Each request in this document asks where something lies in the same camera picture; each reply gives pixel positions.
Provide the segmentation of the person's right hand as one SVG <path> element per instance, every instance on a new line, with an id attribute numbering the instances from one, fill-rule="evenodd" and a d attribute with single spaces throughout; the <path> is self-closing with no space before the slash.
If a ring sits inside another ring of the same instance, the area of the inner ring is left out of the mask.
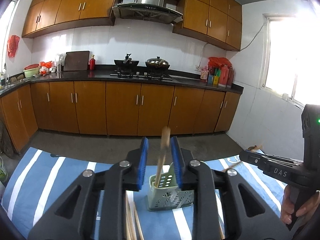
<path id="1" fill-rule="evenodd" d="M 290 225 L 292 217 L 303 217 L 303 224 L 307 223 L 319 206 L 319 191 L 317 191 L 310 199 L 308 199 L 297 212 L 294 212 L 294 204 L 290 200 L 290 185 L 286 185 L 284 189 L 283 201 L 281 204 L 280 220 Z"/>

